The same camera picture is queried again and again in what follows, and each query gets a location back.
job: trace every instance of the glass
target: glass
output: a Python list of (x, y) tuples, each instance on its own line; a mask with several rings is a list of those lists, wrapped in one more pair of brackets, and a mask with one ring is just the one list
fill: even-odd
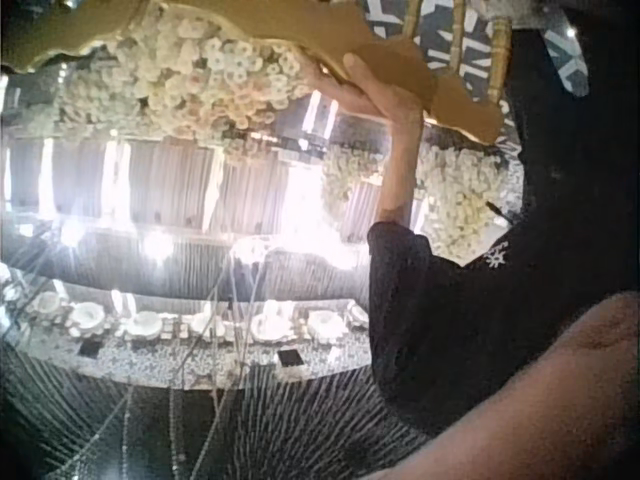
[[(363, 7), (401, 32), (404, 2)], [(432, 70), (450, 22), (422, 16)], [(480, 97), (490, 28), (465, 27)], [(3, 430), (37, 475), (356, 478), (427, 440), (370, 371), (391, 139), (309, 88), (301, 55), (152, 2), (117, 41), (3, 76)], [(522, 206), (500, 105), (492, 147), (425, 126), (411, 228), (461, 265)]]

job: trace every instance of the mirrored ceiling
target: mirrored ceiling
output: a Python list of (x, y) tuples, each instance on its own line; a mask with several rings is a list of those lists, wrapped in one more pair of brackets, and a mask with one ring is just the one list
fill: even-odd
[[(83, 2), (53, 3), (25, 1), (16, 10), (33, 22)], [(216, 468), (203, 452), (212, 431), (223, 435), (221, 412), (230, 415), (216, 392), (256, 385), (274, 399), (291, 385), (345, 388), (351, 410), (360, 402), (353, 418), (376, 432), (378, 450), (367, 464), (355, 449), (335, 476), (317, 478), (353, 478), (344, 472), (367, 473), (385, 455), (403, 458), (425, 438), (383, 421), (368, 370), (366, 235), (390, 151), (385, 126), (310, 87), (309, 60), (294, 44), (242, 37), (198, 10), (140, 5), (132, 28), (80, 57), (55, 55), (32, 73), (3, 70), (1, 320), (12, 345), (3, 353), (15, 373), (12, 402), (24, 405), (29, 388), (53, 395), (63, 384), (102, 397), (102, 413), (87, 417), (79, 434), (86, 444), (53, 422), (64, 441), (49, 446), (53, 456), (38, 468), (85, 478), (78, 468), (95, 465), (82, 455), (104, 459), (108, 449), (92, 435), (124, 428), (130, 409), (151, 401), (145, 389), (168, 389), (158, 401), (171, 413), (158, 421), (170, 422), (171, 442), (149, 455), (179, 472), (175, 478), (196, 478)], [(406, 2), (360, 6), (376, 35), (402, 33)], [(448, 70), (451, 7), (425, 1), (414, 39), (435, 74)], [(476, 100), (488, 89), (491, 33), (467, 12), (460, 75)], [(425, 124), (410, 226), (460, 265), (485, 253), (522, 206), (508, 98), (500, 108), (505, 121), (491, 146)], [(304, 383), (312, 380), (325, 383)], [(80, 386), (87, 382), (107, 383)], [(183, 396), (188, 390), (213, 391), (213, 413)], [(255, 422), (246, 411), (255, 399), (234, 395), (228, 404), (244, 412), (234, 418)], [(51, 412), (73, 403), (63, 397)], [(349, 403), (327, 402), (315, 415)], [(191, 445), (186, 424), (174, 420), (198, 408), (211, 430)], [(283, 422), (306, 421), (291, 411), (282, 407)], [(35, 423), (49, 415), (22, 414)], [(382, 432), (409, 440), (394, 450)], [(247, 442), (240, 437), (235, 444)], [(351, 441), (342, 450), (351, 452)], [(354, 470), (354, 462), (366, 465)]]

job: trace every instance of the person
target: person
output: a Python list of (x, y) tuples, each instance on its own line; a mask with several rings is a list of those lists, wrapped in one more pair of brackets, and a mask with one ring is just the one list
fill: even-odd
[[(441, 434), (431, 449), (438, 453), (429, 458), (444, 455), (466, 465), (458, 476), (438, 476), (435, 465), (420, 470), (434, 473), (430, 478), (564, 478), (559, 472), (568, 468), (566, 462), (555, 462), (558, 469), (551, 474), (544, 456), (526, 460), (524, 450), (516, 452), (524, 448), (521, 438), (551, 439), (549, 446), (559, 445), (566, 458), (584, 454), (582, 463), (576, 461), (584, 465), (592, 452), (586, 448), (589, 438), (601, 441), (629, 420), (622, 411), (633, 403), (628, 393), (637, 361), (637, 300), (605, 299), (638, 289), (635, 17), (616, 23), (576, 11), (567, 15), (589, 72), (586, 98), (565, 91), (539, 32), (513, 35), (506, 93), (523, 148), (525, 210), (496, 242), (499, 265), (480, 257), (460, 267), (434, 256), (428, 239), (408, 228), (423, 129), (418, 99), (380, 82), (350, 54), (344, 63), (354, 85), (319, 73), (312, 77), (346, 111), (389, 125), (391, 155), (368, 235), (372, 372), (396, 415), (431, 436)], [(599, 312), (626, 305), (627, 336), (620, 351), (581, 357), (558, 353), (564, 350), (557, 344), (549, 349), (564, 328), (603, 300), (595, 307)], [(595, 316), (599, 322), (587, 321), (596, 325), (593, 331), (611, 333), (615, 322), (608, 320), (615, 315)], [(558, 342), (566, 343), (563, 337)], [(591, 397), (587, 385), (611, 391)], [(587, 422), (609, 408), (615, 421)], [(576, 427), (585, 423), (590, 427)], [(467, 435), (471, 443), (465, 443)], [(473, 473), (471, 466), (484, 468), (478, 457), (496, 447), (505, 450), (488, 462), (496, 469), (487, 471), (495, 475)], [(457, 448), (471, 457), (456, 454)], [(570, 455), (570, 448), (580, 454)], [(510, 454), (521, 468), (500, 470)], [(534, 462), (542, 464), (533, 468)]]

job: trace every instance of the finger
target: finger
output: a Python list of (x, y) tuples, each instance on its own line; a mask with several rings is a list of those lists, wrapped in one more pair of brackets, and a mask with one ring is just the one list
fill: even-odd
[(374, 103), (388, 95), (389, 86), (378, 80), (360, 57), (347, 53), (342, 61), (351, 81), (360, 87)]
[(340, 107), (349, 113), (382, 116), (378, 108), (360, 90), (351, 85), (340, 85), (329, 75), (314, 78), (309, 86), (338, 102)]

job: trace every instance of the white flower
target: white flower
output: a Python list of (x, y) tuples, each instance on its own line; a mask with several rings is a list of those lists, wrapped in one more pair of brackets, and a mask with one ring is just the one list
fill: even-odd
[(162, 93), (157, 90), (151, 92), (148, 102), (151, 110), (161, 110), (164, 107), (164, 97)]
[(186, 90), (188, 93), (197, 95), (201, 93), (209, 80), (208, 72), (204, 70), (194, 70), (186, 79)]
[(261, 57), (252, 57), (248, 70), (251, 72), (258, 72), (262, 68), (263, 64), (264, 62)]
[(238, 105), (245, 105), (253, 100), (253, 94), (251, 91), (238, 92), (234, 100)]
[(182, 95), (165, 95), (164, 103), (167, 107), (177, 107), (182, 102)]
[(207, 57), (207, 66), (212, 72), (221, 72), (227, 66), (227, 58), (224, 53), (219, 50), (215, 50), (209, 53)]
[(239, 41), (236, 43), (233, 53), (240, 57), (251, 57), (253, 55), (253, 46), (250, 43)]
[(200, 58), (200, 49), (194, 40), (185, 40), (180, 48), (180, 58), (193, 62)]
[(173, 75), (164, 83), (165, 91), (170, 95), (182, 95), (186, 93), (187, 78), (185, 75)]
[(277, 100), (271, 100), (271, 105), (276, 110), (284, 110), (289, 106), (289, 100), (286, 98), (279, 98)]
[(240, 85), (247, 81), (248, 75), (246, 70), (236, 69), (224, 72), (224, 79), (230, 85)]
[(280, 73), (280, 65), (278, 65), (277, 63), (269, 64), (269, 66), (267, 67), (267, 75), (277, 75), (278, 73)]
[(175, 70), (183, 75), (189, 75), (193, 71), (193, 62), (186, 58), (179, 58), (174, 66)]
[(148, 97), (149, 93), (151, 93), (151, 85), (146, 80), (140, 79), (133, 87), (133, 92), (136, 98)]
[(202, 56), (209, 58), (212, 54), (219, 52), (221, 48), (222, 42), (218, 37), (210, 38), (202, 45)]
[(247, 117), (240, 117), (235, 120), (235, 123), (236, 123), (236, 128), (239, 130), (245, 130), (249, 128), (249, 120), (247, 119)]
[(281, 55), (278, 63), (282, 67), (282, 71), (289, 76), (295, 75), (300, 70), (300, 64), (291, 52)]
[(181, 38), (202, 38), (207, 31), (208, 23), (199, 18), (185, 18), (178, 27), (178, 36)]
[(309, 93), (311, 93), (311, 89), (307, 85), (297, 85), (293, 89), (293, 93), (291, 96), (293, 98), (302, 98), (305, 95), (308, 95)]
[(278, 75), (269, 75), (269, 82), (272, 87), (286, 87), (287, 83), (289, 83), (289, 79), (286, 75), (278, 74)]
[(234, 52), (236, 50), (236, 45), (235, 42), (226, 42), (223, 46), (222, 46), (222, 51), (223, 53), (226, 53), (227, 55), (233, 55)]
[(140, 59), (138, 63), (138, 74), (145, 80), (155, 82), (162, 73), (160, 66), (149, 57)]

